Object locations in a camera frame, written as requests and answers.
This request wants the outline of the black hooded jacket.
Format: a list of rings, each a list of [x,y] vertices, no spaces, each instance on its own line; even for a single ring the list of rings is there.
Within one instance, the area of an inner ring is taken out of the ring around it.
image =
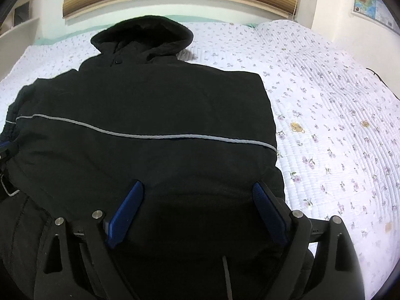
[[[161,16],[91,38],[98,55],[39,78],[1,132],[1,298],[35,299],[57,218],[140,207],[108,254],[133,299],[267,299],[278,257],[252,197],[285,202],[263,81],[178,60],[193,33]]]

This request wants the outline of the white floral quilt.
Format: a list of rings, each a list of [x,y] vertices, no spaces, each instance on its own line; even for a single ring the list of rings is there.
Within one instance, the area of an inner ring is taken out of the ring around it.
[[[343,219],[372,299],[399,262],[399,100],[370,70],[287,20],[247,43],[191,44],[178,60],[262,79],[276,126],[285,203]],[[19,91],[76,70],[98,50],[82,35],[26,50],[6,79]]]

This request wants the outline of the white bookshelf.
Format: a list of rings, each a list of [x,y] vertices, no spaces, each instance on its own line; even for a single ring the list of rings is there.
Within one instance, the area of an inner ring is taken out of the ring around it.
[[[39,18],[33,16],[34,0],[1,0],[1,78],[32,45]]]

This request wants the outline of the teal bed sheet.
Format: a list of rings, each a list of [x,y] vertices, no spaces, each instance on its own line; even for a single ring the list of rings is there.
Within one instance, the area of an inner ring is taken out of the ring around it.
[[[166,15],[166,18],[187,27],[193,34],[193,44],[202,44],[204,42],[216,42],[217,44],[246,44],[248,41],[260,39],[257,24],[237,24],[222,20],[187,15]],[[90,41],[95,34],[108,29],[109,27],[111,27],[111,24],[93,26],[85,30],[78,30],[64,34],[53,39],[41,37],[36,39],[33,45],[49,46],[80,35],[83,36],[83,39]]]

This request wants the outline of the wall map poster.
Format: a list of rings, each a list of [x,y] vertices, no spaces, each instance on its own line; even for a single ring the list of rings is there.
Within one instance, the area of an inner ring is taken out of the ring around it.
[[[353,11],[399,34],[399,25],[383,0],[354,0]]]

